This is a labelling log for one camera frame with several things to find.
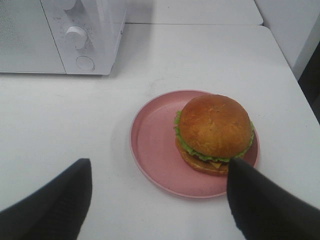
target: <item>pink plate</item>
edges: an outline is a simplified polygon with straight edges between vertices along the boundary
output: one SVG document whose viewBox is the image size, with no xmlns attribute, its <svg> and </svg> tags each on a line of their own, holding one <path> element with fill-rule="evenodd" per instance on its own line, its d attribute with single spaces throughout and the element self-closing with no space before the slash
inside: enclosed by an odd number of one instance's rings
<svg viewBox="0 0 320 240">
<path fill-rule="evenodd" d="M 131 126 L 130 146 L 142 173 L 158 187 L 184 197 L 212 198 L 226 193 L 227 177 L 211 176 L 193 170 L 180 157 L 175 145 L 174 118 L 191 99 L 207 94 L 179 90 L 160 95 L 138 112 Z M 259 139 L 255 131 L 244 160 L 255 166 Z"/>
</svg>

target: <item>white wall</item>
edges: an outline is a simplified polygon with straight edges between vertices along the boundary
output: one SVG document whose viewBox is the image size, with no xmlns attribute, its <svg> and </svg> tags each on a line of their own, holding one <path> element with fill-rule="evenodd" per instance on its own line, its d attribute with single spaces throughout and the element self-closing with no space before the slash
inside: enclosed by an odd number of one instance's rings
<svg viewBox="0 0 320 240">
<path fill-rule="evenodd" d="M 298 80 L 320 41 L 320 0 L 255 0 Z"/>
</svg>

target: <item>top bun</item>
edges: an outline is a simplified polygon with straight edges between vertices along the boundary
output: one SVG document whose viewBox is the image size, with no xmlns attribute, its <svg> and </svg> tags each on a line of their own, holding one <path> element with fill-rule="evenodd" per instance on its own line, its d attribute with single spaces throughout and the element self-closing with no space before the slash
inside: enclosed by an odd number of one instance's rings
<svg viewBox="0 0 320 240">
<path fill-rule="evenodd" d="M 217 94 L 189 101 L 181 111 L 178 127 L 189 147 L 217 158 L 243 152 L 252 134 L 246 110 L 235 100 Z"/>
</svg>

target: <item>microwave knob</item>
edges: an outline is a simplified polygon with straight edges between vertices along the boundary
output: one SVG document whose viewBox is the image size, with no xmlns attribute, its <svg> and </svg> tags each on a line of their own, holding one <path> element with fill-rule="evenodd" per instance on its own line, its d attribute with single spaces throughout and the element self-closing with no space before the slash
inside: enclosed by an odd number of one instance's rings
<svg viewBox="0 0 320 240">
<path fill-rule="evenodd" d="M 70 10 L 72 9 L 77 0 L 55 0 L 56 6 L 63 10 Z"/>
<path fill-rule="evenodd" d="M 78 26 L 71 26 L 64 34 L 64 41 L 75 49 L 83 49 L 86 45 L 88 35 L 85 30 Z"/>
</svg>

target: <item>microwave door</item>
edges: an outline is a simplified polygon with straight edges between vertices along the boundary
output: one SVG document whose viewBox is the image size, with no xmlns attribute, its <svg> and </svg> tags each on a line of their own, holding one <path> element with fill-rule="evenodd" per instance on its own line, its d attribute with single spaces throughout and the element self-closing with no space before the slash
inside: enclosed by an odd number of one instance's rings
<svg viewBox="0 0 320 240">
<path fill-rule="evenodd" d="M 0 0 L 0 72 L 66 73 L 39 0 Z"/>
</svg>

